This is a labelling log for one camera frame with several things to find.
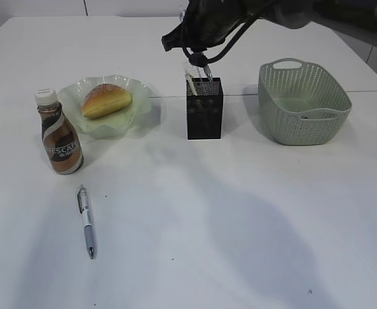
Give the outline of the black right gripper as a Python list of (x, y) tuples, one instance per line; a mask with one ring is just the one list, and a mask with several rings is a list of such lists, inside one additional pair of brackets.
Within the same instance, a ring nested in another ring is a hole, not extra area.
[(163, 49), (215, 47), (249, 14), (249, 1), (189, 1), (181, 27), (161, 38)]

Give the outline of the blue black right robot arm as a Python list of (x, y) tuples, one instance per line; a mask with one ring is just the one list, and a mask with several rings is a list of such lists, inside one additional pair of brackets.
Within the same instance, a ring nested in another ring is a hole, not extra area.
[(182, 22), (161, 38), (197, 67), (220, 61), (259, 19), (289, 29), (310, 22), (377, 46), (377, 1), (189, 1)]

